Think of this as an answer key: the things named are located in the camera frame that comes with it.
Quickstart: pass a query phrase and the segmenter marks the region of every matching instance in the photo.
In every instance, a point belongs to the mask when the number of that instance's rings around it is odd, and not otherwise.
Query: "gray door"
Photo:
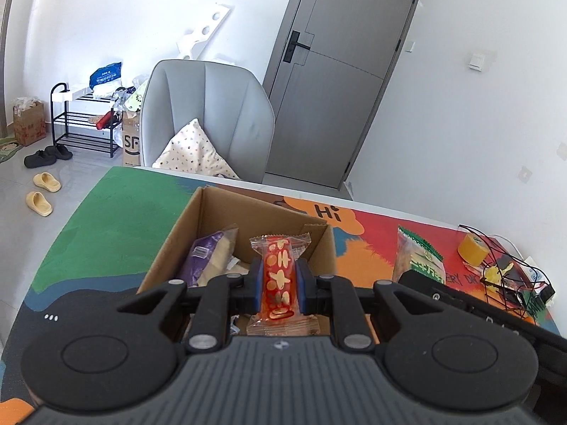
[[[339,186],[412,3],[301,0],[270,93],[276,130],[269,173]]]

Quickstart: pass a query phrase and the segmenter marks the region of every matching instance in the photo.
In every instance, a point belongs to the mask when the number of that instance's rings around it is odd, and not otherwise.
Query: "cardboard box with sf logo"
[[[140,114],[122,113],[123,166],[140,166]]]

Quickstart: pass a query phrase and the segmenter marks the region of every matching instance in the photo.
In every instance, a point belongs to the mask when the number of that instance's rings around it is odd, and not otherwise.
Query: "light switch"
[[[484,66],[484,55],[483,54],[473,54],[471,61],[468,63],[468,67],[473,70],[483,71]]]

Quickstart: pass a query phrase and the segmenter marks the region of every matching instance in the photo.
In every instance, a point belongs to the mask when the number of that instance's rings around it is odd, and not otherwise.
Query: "blue plastic bag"
[[[107,65],[106,67],[101,67],[95,73],[93,73],[89,81],[89,86],[91,87],[91,89],[94,89],[97,85],[117,80],[121,76],[122,63],[115,62],[114,64]]]

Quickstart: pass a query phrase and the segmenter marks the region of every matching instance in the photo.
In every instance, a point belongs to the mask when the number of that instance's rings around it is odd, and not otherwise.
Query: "gray armchair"
[[[274,112],[248,70],[216,62],[159,62],[140,116],[142,166],[152,166],[169,140],[194,118],[238,177],[262,182]]]

